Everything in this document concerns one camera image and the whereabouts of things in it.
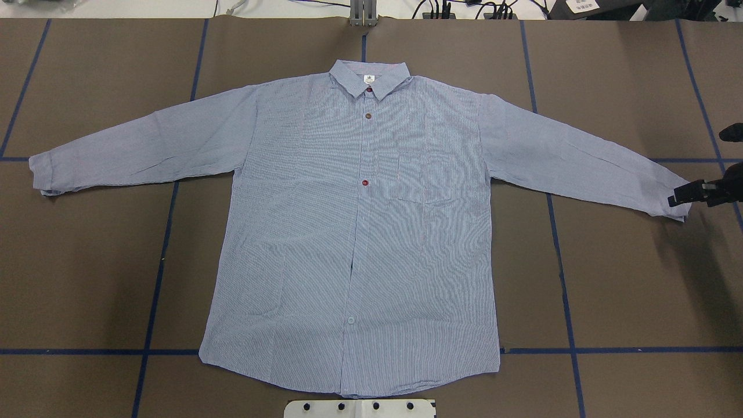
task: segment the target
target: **striped shirt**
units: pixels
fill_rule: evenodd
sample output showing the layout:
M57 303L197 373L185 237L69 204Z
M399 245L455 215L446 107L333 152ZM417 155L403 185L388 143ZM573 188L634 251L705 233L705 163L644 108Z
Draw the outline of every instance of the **striped shirt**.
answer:
M234 171L201 360L347 397L500 365L490 178L683 220L686 182L490 94L338 61L160 110L29 160L52 196Z

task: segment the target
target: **white mounting plate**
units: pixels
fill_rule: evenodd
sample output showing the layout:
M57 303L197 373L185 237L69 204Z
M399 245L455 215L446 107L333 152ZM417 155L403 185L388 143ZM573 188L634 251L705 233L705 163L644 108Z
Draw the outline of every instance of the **white mounting plate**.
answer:
M433 399L340 399L292 401L284 418L436 418Z

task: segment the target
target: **white sticker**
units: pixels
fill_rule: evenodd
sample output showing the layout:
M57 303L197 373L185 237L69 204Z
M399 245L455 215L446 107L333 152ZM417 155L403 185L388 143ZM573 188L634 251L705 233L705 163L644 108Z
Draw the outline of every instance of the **white sticker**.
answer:
M568 4L570 10L573 10L573 13L583 13L599 8L596 0L565 0L565 3Z

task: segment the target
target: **brown table surface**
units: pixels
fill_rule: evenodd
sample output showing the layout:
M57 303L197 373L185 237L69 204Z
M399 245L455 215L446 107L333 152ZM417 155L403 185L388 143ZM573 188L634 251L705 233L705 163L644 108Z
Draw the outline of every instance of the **brown table surface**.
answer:
M202 364L231 176L31 188L30 155L336 59L498 94L686 179L743 158L743 24L0 20L0 417L281 417L283 390ZM743 416L743 222L685 224L492 186L502 371L411 397L447 417Z

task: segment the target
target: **shirt sleeve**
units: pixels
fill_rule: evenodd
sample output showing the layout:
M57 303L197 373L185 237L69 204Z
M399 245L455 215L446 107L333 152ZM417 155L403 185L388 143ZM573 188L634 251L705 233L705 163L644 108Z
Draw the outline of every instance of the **shirt sleeve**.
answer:
M256 96L256 86L226 91L34 155L28 161L33 187L55 196L240 168L256 124Z
M687 181L642 155L572 126L481 94L478 124L491 177L590 202L683 221L691 204L668 196Z

